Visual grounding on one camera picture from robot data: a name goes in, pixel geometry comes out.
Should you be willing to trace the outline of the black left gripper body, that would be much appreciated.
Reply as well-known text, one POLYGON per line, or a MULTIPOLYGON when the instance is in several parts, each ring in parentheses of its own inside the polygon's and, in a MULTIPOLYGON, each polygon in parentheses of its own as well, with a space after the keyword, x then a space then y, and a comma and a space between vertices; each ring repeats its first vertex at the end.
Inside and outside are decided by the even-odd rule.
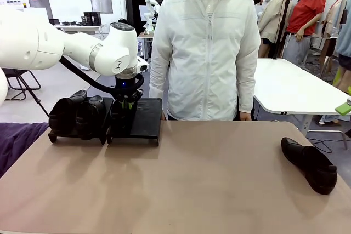
POLYGON ((143 90, 140 88, 143 85, 143 77, 135 76, 131 79, 115 78, 115 100, 118 101, 138 101, 142 95, 143 90))

